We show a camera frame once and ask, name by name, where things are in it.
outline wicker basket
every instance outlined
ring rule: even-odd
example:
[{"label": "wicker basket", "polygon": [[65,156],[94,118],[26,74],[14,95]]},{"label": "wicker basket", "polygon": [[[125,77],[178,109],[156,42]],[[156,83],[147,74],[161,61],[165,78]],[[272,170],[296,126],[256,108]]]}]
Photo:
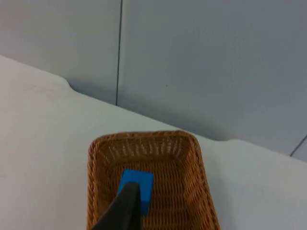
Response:
[{"label": "wicker basket", "polygon": [[102,136],[89,148],[87,230],[117,194],[123,169],[152,172],[144,230],[219,230],[198,141],[183,131]]}]

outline white table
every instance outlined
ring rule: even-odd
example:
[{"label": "white table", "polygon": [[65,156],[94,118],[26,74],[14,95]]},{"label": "white table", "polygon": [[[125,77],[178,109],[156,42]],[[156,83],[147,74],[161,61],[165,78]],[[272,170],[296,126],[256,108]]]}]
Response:
[{"label": "white table", "polygon": [[[0,229],[84,230],[87,150],[104,134],[175,129],[0,57]],[[307,164],[197,136],[225,230],[307,229]]]}]

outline brown wicker basket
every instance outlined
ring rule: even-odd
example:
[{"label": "brown wicker basket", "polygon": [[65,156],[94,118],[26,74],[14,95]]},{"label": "brown wicker basket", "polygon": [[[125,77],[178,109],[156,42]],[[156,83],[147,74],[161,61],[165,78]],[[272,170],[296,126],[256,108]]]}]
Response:
[{"label": "brown wicker basket", "polygon": [[144,230],[219,230],[198,141],[183,131],[102,136],[88,158],[87,230],[117,194],[123,169],[152,172]]}]

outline gray wall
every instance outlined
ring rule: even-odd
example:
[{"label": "gray wall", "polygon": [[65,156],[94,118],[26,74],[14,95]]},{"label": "gray wall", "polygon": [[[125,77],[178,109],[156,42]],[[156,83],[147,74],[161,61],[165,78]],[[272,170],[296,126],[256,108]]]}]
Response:
[{"label": "gray wall", "polygon": [[0,0],[0,55],[115,103],[120,0]]},{"label": "gray wall", "polygon": [[307,1],[124,0],[118,104],[290,154],[307,133]]}]

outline blue block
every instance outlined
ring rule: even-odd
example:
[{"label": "blue block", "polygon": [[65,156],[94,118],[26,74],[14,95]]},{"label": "blue block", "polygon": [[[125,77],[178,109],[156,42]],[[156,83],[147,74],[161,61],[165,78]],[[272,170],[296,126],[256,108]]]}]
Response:
[{"label": "blue block", "polygon": [[154,174],[151,172],[144,172],[138,170],[124,169],[121,176],[118,192],[120,193],[123,186],[128,182],[137,182],[140,185],[141,194],[141,214],[146,215],[148,213],[150,197],[152,194],[152,186],[154,180]]}]

